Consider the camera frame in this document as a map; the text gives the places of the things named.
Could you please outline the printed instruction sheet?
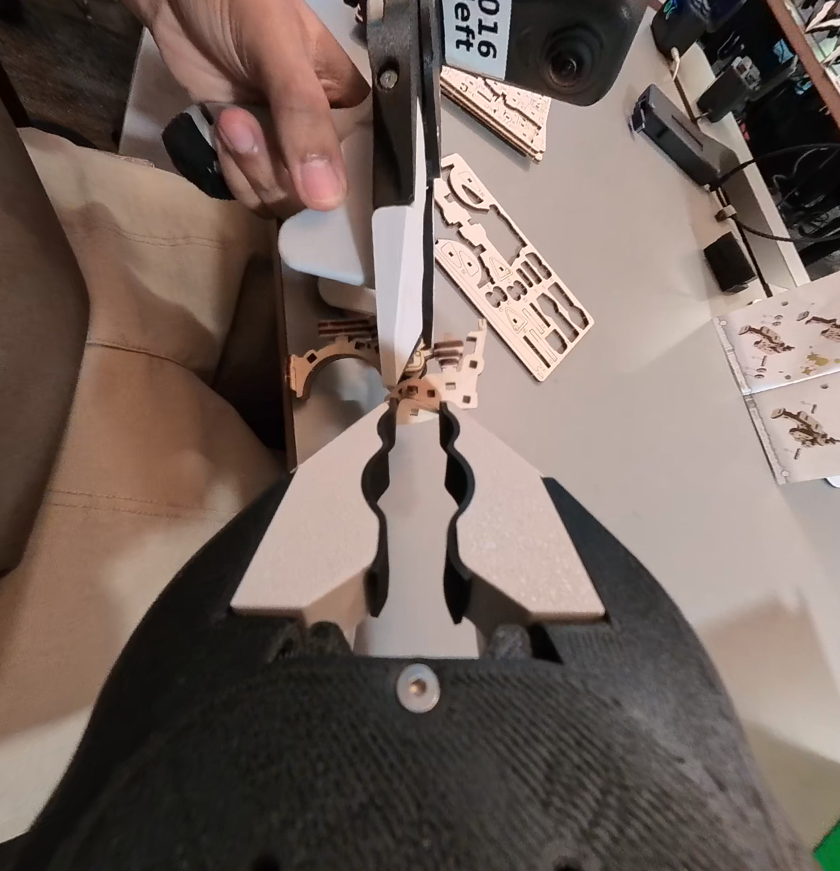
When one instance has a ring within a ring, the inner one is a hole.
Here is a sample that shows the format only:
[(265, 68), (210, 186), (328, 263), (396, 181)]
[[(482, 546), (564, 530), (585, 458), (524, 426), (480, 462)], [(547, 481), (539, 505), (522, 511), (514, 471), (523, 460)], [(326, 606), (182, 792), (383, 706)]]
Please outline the printed instruction sheet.
[(840, 272), (713, 323), (777, 483), (840, 488)]

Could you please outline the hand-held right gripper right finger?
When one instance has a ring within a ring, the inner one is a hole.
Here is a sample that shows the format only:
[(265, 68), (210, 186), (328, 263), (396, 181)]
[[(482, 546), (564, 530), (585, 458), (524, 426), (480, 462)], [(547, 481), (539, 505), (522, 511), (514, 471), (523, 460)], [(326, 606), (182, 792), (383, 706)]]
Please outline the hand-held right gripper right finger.
[(449, 520), (444, 598), (455, 624), (589, 623), (606, 615), (541, 472), (462, 409), (439, 408)]

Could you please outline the small black plug adapter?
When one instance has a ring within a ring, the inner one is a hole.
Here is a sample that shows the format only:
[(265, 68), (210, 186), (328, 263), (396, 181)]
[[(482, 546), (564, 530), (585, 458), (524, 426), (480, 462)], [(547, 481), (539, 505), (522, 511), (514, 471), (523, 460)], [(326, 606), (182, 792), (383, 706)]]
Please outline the small black plug adapter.
[(752, 94), (756, 78), (752, 68), (730, 65), (722, 71), (696, 101), (698, 114), (715, 124), (741, 108)]

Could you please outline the punched-out wooden puzzle sheet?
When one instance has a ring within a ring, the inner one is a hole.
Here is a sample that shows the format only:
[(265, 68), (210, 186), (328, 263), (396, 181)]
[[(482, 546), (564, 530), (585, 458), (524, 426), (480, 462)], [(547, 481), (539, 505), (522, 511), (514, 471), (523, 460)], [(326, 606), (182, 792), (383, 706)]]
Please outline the punched-out wooden puzzle sheet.
[(452, 153), (434, 182), (436, 265), (536, 381), (593, 326), (584, 305), (469, 167)]

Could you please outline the grey desk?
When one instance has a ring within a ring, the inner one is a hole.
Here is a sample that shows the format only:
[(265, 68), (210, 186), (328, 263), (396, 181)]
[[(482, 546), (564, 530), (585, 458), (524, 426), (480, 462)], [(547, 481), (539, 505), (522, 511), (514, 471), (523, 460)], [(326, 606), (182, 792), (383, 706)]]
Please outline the grey desk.
[(809, 847), (840, 820), (840, 489), (777, 485), (712, 322), (713, 201), (628, 119), (670, 84), (643, 23), (600, 103), (556, 103), (541, 163), (457, 108), (479, 176), (594, 325), (544, 382), (488, 340), (475, 417), (555, 477), (661, 582), (726, 681)]

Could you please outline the person's left hand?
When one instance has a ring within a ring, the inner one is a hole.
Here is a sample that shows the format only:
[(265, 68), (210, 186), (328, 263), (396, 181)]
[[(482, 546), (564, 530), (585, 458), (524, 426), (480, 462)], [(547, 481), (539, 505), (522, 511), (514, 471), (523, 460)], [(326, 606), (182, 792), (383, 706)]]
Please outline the person's left hand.
[(349, 180), (332, 111), (370, 92), (349, 55), (300, 1), (128, 1), (195, 103), (215, 123), (234, 198), (261, 217), (330, 211)]

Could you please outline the wooden puzzle sheet stack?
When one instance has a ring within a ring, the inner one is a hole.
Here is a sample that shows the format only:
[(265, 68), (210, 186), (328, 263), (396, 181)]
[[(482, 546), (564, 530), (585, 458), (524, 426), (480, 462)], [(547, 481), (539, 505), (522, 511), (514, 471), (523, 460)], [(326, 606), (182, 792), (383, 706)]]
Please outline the wooden puzzle sheet stack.
[(448, 66), (439, 84), (445, 96), (524, 157), (537, 164), (544, 158), (551, 98)]

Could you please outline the cluttered background shelf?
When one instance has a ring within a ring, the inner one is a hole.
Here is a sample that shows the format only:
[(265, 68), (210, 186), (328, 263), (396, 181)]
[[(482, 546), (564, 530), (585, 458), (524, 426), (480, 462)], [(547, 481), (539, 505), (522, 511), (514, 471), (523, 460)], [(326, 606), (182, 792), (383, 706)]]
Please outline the cluttered background shelf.
[(730, 65), (756, 78), (733, 121), (811, 278), (840, 270), (840, 2), (651, 2), (667, 53), (696, 47), (710, 83)]

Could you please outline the long black power adapter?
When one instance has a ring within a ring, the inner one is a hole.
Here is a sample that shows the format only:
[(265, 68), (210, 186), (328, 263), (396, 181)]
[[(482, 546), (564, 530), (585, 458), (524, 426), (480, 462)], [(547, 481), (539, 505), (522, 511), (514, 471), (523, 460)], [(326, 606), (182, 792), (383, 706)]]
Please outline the long black power adapter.
[(634, 104), (630, 127), (700, 187), (714, 190), (739, 165), (735, 151), (705, 134), (655, 83)]

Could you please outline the wooden puzzle model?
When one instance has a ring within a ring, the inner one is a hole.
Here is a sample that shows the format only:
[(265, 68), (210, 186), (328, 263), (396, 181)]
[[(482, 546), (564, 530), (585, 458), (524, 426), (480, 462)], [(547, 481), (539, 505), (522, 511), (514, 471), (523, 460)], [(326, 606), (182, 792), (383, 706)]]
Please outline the wooden puzzle model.
[[(304, 355), (291, 354), (286, 364), (285, 381), (297, 398), (310, 397), (315, 378), (332, 362), (353, 359), (381, 369), (374, 318), (318, 321), (317, 327), (326, 343)], [(420, 410), (436, 412), (444, 401), (456, 408), (477, 408), (487, 330), (482, 318), (463, 340), (449, 337), (431, 347), (420, 341), (389, 397), (407, 401), (412, 415)]]

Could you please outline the small black cube charger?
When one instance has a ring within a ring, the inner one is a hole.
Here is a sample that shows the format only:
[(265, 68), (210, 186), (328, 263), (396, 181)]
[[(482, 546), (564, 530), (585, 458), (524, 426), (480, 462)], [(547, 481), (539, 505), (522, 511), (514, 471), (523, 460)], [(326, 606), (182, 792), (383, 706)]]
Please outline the small black cube charger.
[(749, 256), (732, 232), (726, 232), (703, 249), (708, 268), (723, 294), (736, 294), (758, 278)]

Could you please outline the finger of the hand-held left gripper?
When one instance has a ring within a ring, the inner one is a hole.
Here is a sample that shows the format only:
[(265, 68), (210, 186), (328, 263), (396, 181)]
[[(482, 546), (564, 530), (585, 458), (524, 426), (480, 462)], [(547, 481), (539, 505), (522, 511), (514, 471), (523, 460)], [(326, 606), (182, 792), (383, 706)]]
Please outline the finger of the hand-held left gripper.
[(415, 175), (414, 202), (372, 214), (376, 320), (382, 379), (401, 379), (430, 318), (434, 220), (428, 177)]

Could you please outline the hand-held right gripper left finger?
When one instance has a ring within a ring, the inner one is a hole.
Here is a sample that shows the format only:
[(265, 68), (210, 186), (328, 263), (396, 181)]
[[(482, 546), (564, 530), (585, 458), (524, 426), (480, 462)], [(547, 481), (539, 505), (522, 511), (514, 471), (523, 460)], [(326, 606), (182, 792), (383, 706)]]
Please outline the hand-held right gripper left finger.
[(378, 617), (389, 591), (386, 520), (396, 403), (386, 401), (300, 464), (231, 600), (301, 623)]

